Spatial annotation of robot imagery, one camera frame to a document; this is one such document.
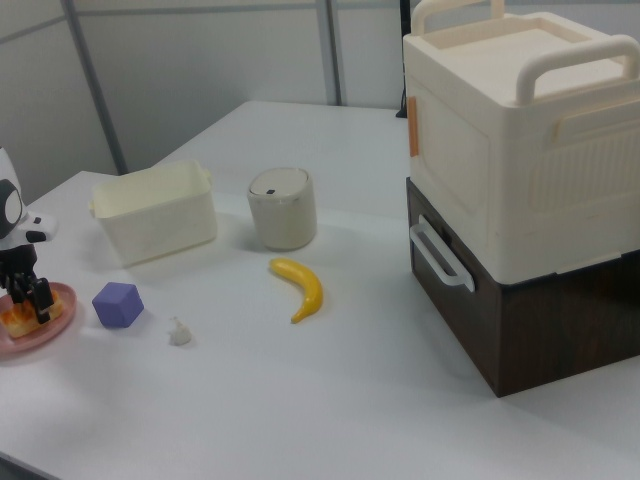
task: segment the pink plate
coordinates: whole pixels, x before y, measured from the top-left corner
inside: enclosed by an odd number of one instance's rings
[[[73,319],[76,313],[76,292],[73,288],[64,283],[51,282],[49,284],[52,290],[58,292],[60,298],[64,302],[64,311],[55,320],[48,321],[43,327],[20,338],[11,338],[11,336],[0,324],[0,354],[15,353],[37,347],[48,342],[58,335]],[[0,313],[5,312],[13,307],[13,302],[9,295],[0,298]]]

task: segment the yellow banana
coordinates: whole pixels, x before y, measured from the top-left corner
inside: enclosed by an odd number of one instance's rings
[[[274,258],[269,267],[278,275],[297,283],[304,289],[304,301],[300,309],[291,317],[291,323],[298,323],[313,315],[322,306],[322,284],[316,274],[304,265],[289,258]]]

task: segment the wooden drawer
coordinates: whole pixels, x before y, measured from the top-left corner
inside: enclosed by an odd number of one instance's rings
[[[640,251],[563,275],[501,285],[410,179],[407,197],[409,227],[423,216],[473,280],[473,291],[446,285],[411,243],[416,278],[497,396],[640,354]],[[452,273],[428,243],[433,258]]]

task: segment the purple block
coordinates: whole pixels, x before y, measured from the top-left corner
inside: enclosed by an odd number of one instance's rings
[[[109,282],[91,302],[105,327],[127,328],[144,310],[135,285]]]

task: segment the white robot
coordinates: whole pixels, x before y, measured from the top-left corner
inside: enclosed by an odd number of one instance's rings
[[[33,244],[51,240],[58,224],[53,217],[27,211],[20,192],[9,155],[0,147],[0,287],[14,304],[31,302],[44,324],[53,297],[47,279],[33,273],[38,259]]]

